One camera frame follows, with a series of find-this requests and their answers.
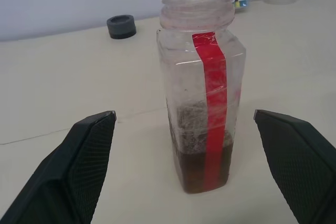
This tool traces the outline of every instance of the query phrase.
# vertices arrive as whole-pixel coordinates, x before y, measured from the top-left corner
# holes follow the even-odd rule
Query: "white table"
[[[307,120],[336,145],[335,13],[336,0],[298,0],[253,2],[236,15],[230,30],[248,55],[230,178],[199,195],[183,193],[173,166],[157,18],[138,21],[125,40],[102,27],[0,43],[0,216],[76,121],[113,109],[118,123],[92,223],[297,223],[253,114]]]

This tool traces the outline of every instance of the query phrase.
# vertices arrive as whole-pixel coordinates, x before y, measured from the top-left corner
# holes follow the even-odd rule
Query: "clear plastic bottle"
[[[231,0],[163,0],[157,31],[174,159],[187,193],[228,180],[246,50]]]

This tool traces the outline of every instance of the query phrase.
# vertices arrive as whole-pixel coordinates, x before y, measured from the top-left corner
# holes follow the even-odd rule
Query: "red tape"
[[[203,62],[206,103],[207,142],[204,189],[219,186],[227,112],[226,60],[214,32],[193,34],[193,42]]]

